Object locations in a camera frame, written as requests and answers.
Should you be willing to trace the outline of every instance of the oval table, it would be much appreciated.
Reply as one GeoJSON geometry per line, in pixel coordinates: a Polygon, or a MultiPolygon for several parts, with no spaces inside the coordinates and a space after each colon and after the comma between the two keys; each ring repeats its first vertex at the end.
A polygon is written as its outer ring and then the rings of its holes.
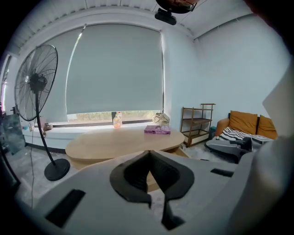
{"type": "MultiPolygon", "coordinates": [[[[162,150],[187,157],[179,148],[184,142],[181,132],[171,130],[170,134],[145,134],[145,127],[122,126],[120,129],[86,132],[72,140],[65,151],[76,169],[145,150],[162,150]]],[[[148,191],[158,189],[151,175],[148,175],[147,184],[148,191]]]]}

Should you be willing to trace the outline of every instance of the table top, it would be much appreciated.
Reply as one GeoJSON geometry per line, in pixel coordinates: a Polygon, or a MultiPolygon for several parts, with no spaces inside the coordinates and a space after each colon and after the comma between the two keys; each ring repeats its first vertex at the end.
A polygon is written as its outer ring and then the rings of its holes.
{"type": "Polygon", "coordinates": [[[145,150],[169,150],[184,142],[181,132],[170,134],[145,134],[146,126],[120,129],[100,129],[86,132],[72,140],[66,154],[74,160],[105,161],[115,157],[145,150]]]}

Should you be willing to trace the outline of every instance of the gray carpet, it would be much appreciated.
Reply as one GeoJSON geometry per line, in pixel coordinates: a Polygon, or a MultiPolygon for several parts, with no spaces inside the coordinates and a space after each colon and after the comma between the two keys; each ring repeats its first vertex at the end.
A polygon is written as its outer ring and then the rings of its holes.
{"type": "Polygon", "coordinates": [[[207,149],[204,146],[205,142],[202,142],[200,144],[197,144],[195,146],[186,148],[183,145],[183,151],[189,155],[192,159],[205,159],[209,160],[211,162],[228,162],[228,163],[234,163],[233,159],[230,157],[221,156],[219,154],[216,154],[214,152],[210,152],[209,149],[207,149]]]}
{"type": "MultiPolygon", "coordinates": [[[[16,193],[16,197],[24,201],[26,204],[31,206],[32,197],[32,166],[30,158],[31,147],[26,147],[23,150],[19,151],[15,155],[7,153],[6,157],[11,165],[11,168],[17,175],[21,184],[16,193]]],[[[66,158],[66,154],[51,153],[54,160],[59,158],[66,158]]],[[[43,150],[32,149],[32,160],[34,167],[34,186],[33,186],[33,207],[36,205],[38,200],[50,189],[52,189],[57,184],[71,177],[77,172],[73,167],[70,168],[68,174],[58,181],[51,182],[46,179],[44,176],[44,169],[50,163],[50,159],[47,156],[47,153],[43,150]]]]}

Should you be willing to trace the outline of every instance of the book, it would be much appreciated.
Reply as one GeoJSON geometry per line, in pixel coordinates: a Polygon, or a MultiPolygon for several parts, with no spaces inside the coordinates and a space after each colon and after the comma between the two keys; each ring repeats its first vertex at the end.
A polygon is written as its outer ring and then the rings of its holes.
{"type": "Polygon", "coordinates": [[[146,126],[144,133],[150,134],[170,134],[170,129],[168,126],[146,126]]]}

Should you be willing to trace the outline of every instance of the shelving unit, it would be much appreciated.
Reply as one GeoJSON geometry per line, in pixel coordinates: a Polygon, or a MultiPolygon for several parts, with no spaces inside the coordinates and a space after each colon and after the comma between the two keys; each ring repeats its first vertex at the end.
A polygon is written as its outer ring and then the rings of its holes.
{"type": "Polygon", "coordinates": [[[198,144],[202,141],[205,141],[208,139],[211,121],[212,121],[212,111],[213,111],[213,105],[215,104],[201,104],[202,108],[182,108],[182,119],[181,119],[181,132],[185,136],[184,144],[187,147],[193,146],[195,144],[198,144]],[[204,105],[211,105],[211,109],[204,108],[204,105]],[[184,118],[184,112],[185,110],[191,110],[192,111],[192,117],[191,118],[184,118]],[[194,118],[194,111],[202,111],[201,118],[194,118]],[[210,119],[203,118],[203,112],[204,111],[210,111],[210,119]],[[183,129],[183,123],[189,122],[190,127],[188,131],[182,131],[183,129]],[[209,129],[208,131],[202,130],[202,125],[209,123],[209,129]],[[194,126],[199,126],[199,129],[192,129],[194,126]]]}

